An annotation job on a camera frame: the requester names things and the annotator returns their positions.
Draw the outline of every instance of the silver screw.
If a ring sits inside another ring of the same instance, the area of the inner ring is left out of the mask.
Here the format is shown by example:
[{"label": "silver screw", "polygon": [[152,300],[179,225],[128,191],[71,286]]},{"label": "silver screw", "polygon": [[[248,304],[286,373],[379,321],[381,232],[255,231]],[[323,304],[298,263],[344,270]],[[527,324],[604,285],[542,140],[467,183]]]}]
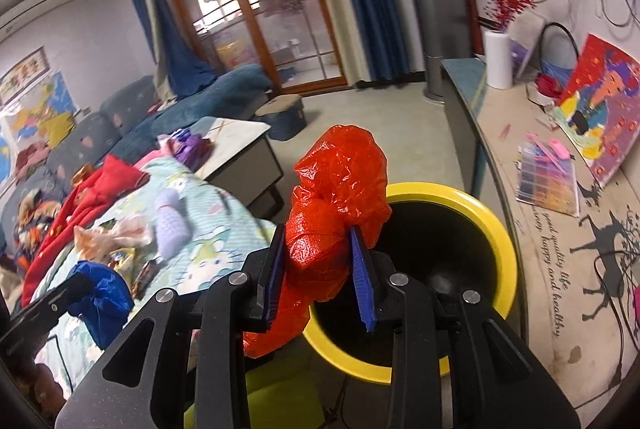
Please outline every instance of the silver screw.
[{"label": "silver screw", "polygon": [[394,286],[404,286],[409,282],[409,278],[403,273],[397,272],[389,278],[389,282]]},{"label": "silver screw", "polygon": [[465,303],[469,304],[477,304],[480,302],[480,294],[475,290],[465,290],[462,292],[462,298],[465,300]]},{"label": "silver screw", "polygon": [[244,284],[247,279],[249,279],[249,276],[244,272],[233,272],[229,276],[229,282],[234,285]]},{"label": "silver screw", "polygon": [[167,303],[173,298],[174,291],[171,290],[171,288],[162,288],[162,290],[160,290],[156,294],[156,301],[158,301],[159,303]]}]

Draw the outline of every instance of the trash can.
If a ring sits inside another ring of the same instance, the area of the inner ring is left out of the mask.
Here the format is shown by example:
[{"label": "trash can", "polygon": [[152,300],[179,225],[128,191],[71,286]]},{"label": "trash can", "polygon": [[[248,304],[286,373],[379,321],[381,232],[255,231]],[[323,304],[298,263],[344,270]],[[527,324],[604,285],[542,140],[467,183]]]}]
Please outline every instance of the trash can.
[{"label": "trash can", "polygon": [[272,140],[289,140],[306,127],[302,111],[302,97],[298,94],[281,94],[258,108],[255,116],[271,126],[267,135]]},{"label": "trash can", "polygon": [[[518,276],[513,244],[500,220],[472,196],[438,184],[392,184],[386,197],[392,214],[375,249],[388,254],[396,270],[438,292],[479,291],[506,318]],[[351,279],[333,300],[313,304],[310,313],[304,336],[325,360],[357,379],[391,383],[393,331],[379,324],[367,333]],[[440,374],[446,375],[447,337],[440,335]]]}]

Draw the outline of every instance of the sofa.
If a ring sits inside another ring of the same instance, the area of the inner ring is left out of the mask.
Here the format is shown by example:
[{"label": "sofa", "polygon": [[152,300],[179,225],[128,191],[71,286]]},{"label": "sofa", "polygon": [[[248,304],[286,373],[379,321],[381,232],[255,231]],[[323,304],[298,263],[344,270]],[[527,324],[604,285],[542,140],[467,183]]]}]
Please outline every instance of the sofa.
[{"label": "sofa", "polygon": [[201,92],[150,116],[148,110],[158,102],[152,76],[116,92],[52,149],[45,165],[15,187],[0,215],[9,252],[15,250],[18,206],[32,189],[53,190],[62,201],[70,192],[71,178],[83,165],[99,165],[107,153],[134,164],[158,148],[158,135],[171,134],[204,116],[249,120],[268,101],[269,89],[271,82],[262,67],[249,64],[221,75]]}]

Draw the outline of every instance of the white tabletop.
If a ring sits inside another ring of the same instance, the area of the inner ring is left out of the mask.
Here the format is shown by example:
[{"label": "white tabletop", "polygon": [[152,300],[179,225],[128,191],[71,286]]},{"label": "white tabletop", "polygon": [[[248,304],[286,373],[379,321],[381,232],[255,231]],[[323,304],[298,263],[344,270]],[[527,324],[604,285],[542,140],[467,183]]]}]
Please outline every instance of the white tabletop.
[{"label": "white tabletop", "polygon": [[264,122],[217,118],[205,135],[213,143],[213,152],[198,169],[196,176],[203,180],[208,178],[242,149],[264,135],[270,127]]}]

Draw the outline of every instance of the red blanket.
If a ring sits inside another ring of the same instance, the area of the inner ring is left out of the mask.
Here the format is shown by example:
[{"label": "red blanket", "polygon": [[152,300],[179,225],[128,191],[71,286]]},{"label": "red blanket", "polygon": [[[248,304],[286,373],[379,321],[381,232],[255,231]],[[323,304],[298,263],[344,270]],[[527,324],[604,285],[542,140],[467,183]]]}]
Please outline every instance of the red blanket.
[{"label": "red blanket", "polygon": [[149,175],[108,154],[104,164],[68,196],[24,278],[22,306],[30,303],[38,284],[58,254],[74,239],[74,227],[87,227],[120,197],[142,187]]}]

